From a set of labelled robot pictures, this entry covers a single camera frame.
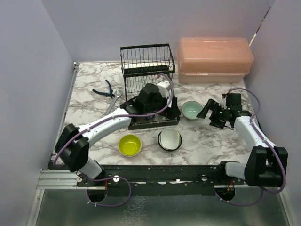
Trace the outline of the pink plastic storage box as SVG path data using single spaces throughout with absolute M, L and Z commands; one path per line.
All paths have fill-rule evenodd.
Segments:
M 254 56 L 243 37 L 183 37 L 177 49 L 180 83 L 239 83 Z

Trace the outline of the mint green floral bowl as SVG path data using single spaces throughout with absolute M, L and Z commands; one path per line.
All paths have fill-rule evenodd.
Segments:
M 203 110 L 203 106 L 196 101 L 187 101 L 182 105 L 182 113 L 188 120 L 197 120 L 197 115 Z

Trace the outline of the black rimmed bowl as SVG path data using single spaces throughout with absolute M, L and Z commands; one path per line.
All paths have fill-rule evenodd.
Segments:
M 175 151 L 182 145 L 182 136 L 175 129 L 163 129 L 158 135 L 158 144 L 166 151 Z

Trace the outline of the yellow-green bowl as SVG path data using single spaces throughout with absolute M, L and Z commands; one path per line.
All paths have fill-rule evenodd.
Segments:
M 120 139 L 118 148 L 123 156 L 133 157 L 140 152 L 142 143 L 139 137 L 129 134 Z

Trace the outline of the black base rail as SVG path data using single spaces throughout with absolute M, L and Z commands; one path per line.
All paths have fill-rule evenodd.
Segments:
M 74 188 L 87 189 L 88 195 L 100 200 L 105 196 L 204 195 L 212 196 L 217 189 L 234 188 L 243 181 L 221 173 L 212 165 L 104 165 L 101 181 L 88 180 L 83 174 L 71 173 L 66 166 L 49 166 L 53 173 L 66 173 L 80 178 Z

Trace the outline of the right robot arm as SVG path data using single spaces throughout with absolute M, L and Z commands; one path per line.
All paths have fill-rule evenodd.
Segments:
M 216 172 L 216 179 L 227 184 L 233 178 L 245 181 L 249 186 L 267 190 L 271 187 L 282 191 L 286 184 L 288 153 L 283 147 L 271 142 L 256 124 L 250 112 L 244 111 L 240 93 L 222 95 L 224 104 L 209 99 L 197 118 L 205 118 L 210 111 L 210 125 L 224 128 L 229 123 L 251 149 L 247 162 L 226 161 Z

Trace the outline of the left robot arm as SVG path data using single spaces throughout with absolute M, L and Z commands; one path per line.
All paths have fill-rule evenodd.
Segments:
M 70 172 L 84 174 L 88 181 L 98 186 L 103 182 L 102 167 L 89 157 L 89 149 L 111 133 L 128 127 L 140 118 L 163 114 L 178 116 L 173 83 L 165 79 L 157 84 L 147 83 L 139 95 L 123 103 L 110 114 L 83 126 L 67 125 L 55 145 L 53 163 L 61 159 Z

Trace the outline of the silver wrench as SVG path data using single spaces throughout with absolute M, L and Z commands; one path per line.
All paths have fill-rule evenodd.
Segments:
M 115 95 L 115 97 L 112 99 L 112 102 L 110 103 L 108 109 L 103 114 L 103 116 L 106 116 L 111 112 L 111 110 L 114 107 L 114 105 L 115 105 L 116 101 L 118 100 L 118 98 L 122 96 L 122 91 L 117 90 L 117 91 L 114 92 L 114 95 Z

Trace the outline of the aluminium frame rail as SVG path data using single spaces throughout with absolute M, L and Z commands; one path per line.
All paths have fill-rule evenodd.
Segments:
M 67 170 L 42 170 L 38 179 L 37 189 L 62 190 L 62 189 L 86 189 L 87 186 L 79 186 L 80 177 L 76 173 Z

